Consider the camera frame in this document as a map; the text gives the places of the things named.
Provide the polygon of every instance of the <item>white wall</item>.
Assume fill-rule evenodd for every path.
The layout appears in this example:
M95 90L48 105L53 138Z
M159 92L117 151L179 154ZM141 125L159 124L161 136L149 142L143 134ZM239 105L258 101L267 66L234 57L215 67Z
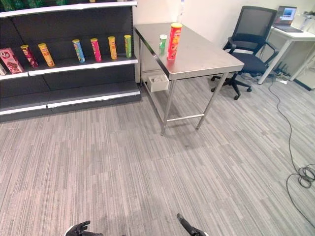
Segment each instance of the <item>white wall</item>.
M138 6L133 9L134 24L174 22L180 10L180 3L181 0L138 0ZM297 13L293 22L296 26L303 20L298 14L315 9L314 0L185 0L182 23L219 47L223 47L227 38L233 34L243 5L271 9L278 9L279 5L296 6ZM138 38L135 36L135 51L138 50L137 41ZM281 46L283 43L284 41L279 41L277 44ZM144 61L144 70L158 69L158 65L146 49Z

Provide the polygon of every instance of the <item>laptop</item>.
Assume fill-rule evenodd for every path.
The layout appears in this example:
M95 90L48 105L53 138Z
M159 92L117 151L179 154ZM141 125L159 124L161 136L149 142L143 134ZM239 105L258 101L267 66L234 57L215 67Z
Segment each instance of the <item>laptop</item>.
M298 32L301 33L300 29L291 26L296 12L295 6L279 6L276 19L274 21L273 27L280 29L284 32Z

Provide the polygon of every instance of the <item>table leg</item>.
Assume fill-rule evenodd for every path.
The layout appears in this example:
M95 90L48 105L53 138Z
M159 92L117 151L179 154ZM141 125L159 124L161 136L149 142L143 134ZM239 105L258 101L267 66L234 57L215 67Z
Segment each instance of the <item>table leg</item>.
M306 61L300 66L300 68L292 75L290 78L290 81L293 81L300 73L301 71L307 66L308 63L310 63L310 60L315 56L315 50L313 53L306 59Z
M264 82L264 80L267 78L267 76L270 74L272 69L275 67L275 65L278 63L278 61L281 59L281 57L283 56L283 54L285 53L285 51L287 50L287 48L290 46L291 43L292 43L292 39L288 39L285 42L284 46L279 51L278 55L276 55L276 57L272 60L270 66L267 68L265 73L261 76L260 80L258 81L259 85Z
M143 80L142 80L142 41L139 36L139 76L140 76L140 85L143 85Z
M204 116L200 119L199 124L197 125L196 129L199 129L200 126L202 125L203 120L205 119L205 117L206 117L206 115L207 115L207 113L208 113L208 111L209 111L209 109L210 109L212 103L214 102L214 100L215 100L217 94L219 93L219 91L220 91L220 89L221 89L221 87L222 87L222 85L223 85L225 79L227 78L228 74L229 74L229 72L225 72L225 73L221 76L221 79L219 80L219 84L217 85L216 90L214 91L214 93L213 93L212 97L210 98L210 101L209 101L209 103L208 103L208 105L207 105L205 111L203 112Z
M162 130L161 130L161 135L164 135L165 133L165 128L167 124L167 118L168 118L168 113L169 109L171 108L172 105L172 100L173 100L173 95L174 95L174 90L175 90L175 83L177 80L171 80L170 83L170 89L167 97L167 103L166 103L166 109L164 112L164 119L163 119L163 124L162 124Z

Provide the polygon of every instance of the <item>metal table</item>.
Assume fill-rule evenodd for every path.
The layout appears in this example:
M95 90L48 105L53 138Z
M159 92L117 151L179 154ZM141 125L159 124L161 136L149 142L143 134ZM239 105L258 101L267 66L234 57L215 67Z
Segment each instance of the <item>metal table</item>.
M196 129L199 129L214 99L221 89L222 84L225 81L228 73L242 70L244 64L240 60L236 59L221 48L212 44L210 41L195 33L186 26L183 26L182 28L182 34L176 59L174 61L169 61L167 60L167 48L169 38L166 41L164 53L161 53L159 49L159 36L161 34L169 35L171 30L171 23L135 25L134 29L140 38L140 81L143 82L143 58L141 42L143 42L148 50L151 52L152 56L160 65L161 69L164 71L170 81L169 93L164 114L159 111L159 109L157 108L157 101L154 100L147 85L143 83L161 119L161 135L164 135L165 128L168 122L188 118L201 117L199 124L196 127ZM172 104L172 98L174 95L174 89L177 80L214 74L223 74L223 76L221 77L219 84L216 87L216 90L214 91L205 111L202 114L168 119L168 114Z

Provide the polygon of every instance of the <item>laptop screen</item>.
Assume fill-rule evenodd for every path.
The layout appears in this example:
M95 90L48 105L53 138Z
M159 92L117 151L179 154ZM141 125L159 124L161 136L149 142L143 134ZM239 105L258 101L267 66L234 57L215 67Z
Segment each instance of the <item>laptop screen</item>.
M296 7L294 6L279 6L274 24L275 25L291 25L294 19L295 12L296 12Z

